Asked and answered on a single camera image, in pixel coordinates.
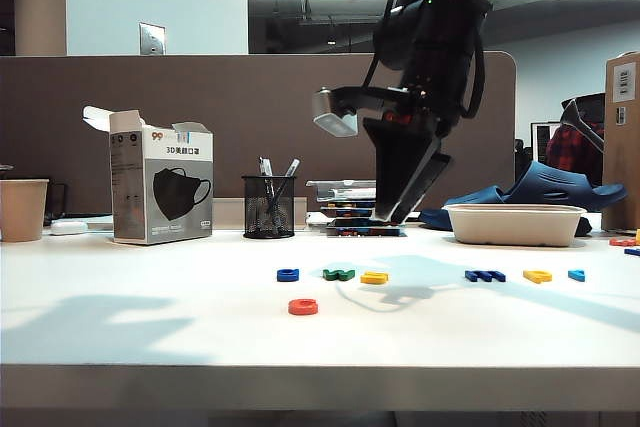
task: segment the red plaid shirt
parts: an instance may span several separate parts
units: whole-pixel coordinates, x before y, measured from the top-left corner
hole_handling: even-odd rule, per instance
[[[587,124],[604,137],[602,124]],[[550,167],[585,174],[591,184],[602,184],[602,154],[573,127],[560,126],[547,144],[546,154]]]

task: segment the black face mask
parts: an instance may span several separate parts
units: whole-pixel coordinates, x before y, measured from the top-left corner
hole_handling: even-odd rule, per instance
[[[174,170],[182,170],[183,175],[176,174]],[[194,196],[203,182],[209,184],[207,193],[196,202]],[[186,215],[195,205],[206,199],[209,192],[211,192],[211,182],[208,179],[187,177],[185,170],[180,167],[163,169],[153,176],[153,196],[167,220]]]

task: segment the white bowl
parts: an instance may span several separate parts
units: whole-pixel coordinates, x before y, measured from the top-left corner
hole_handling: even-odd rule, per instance
[[[465,244],[567,247],[586,210],[568,205],[451,204],[453,233]]]

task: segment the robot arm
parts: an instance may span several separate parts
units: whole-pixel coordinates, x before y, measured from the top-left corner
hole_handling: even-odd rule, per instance
[[[375,56],[362,86],[322,89],[314,95],[314,122],[338,137],[357,134],[356,113],[374,110],[363,126],[376,147],[374,217],[404,222],[442,173],[450,157],[441,140],[460,117],[478,111],[484,87],[480,29],[487,0],[398,0],[374,32]],[[471,59],[474,86],[462,105]],[[397,88],[370,87],[377,61],[402,70]]]

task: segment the blue slipper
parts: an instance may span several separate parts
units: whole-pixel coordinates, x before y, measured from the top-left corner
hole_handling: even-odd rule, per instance
[[[502,192],[491,186],[447,200],[449,204],[552,204],[573,205],[588,211],[601,210],[627,196],[622,184],[593,187],[584,174],[567,172],[533,161],[511,189]],[[449,213],[425,209],[418,219],[430,227],[452,230]]]

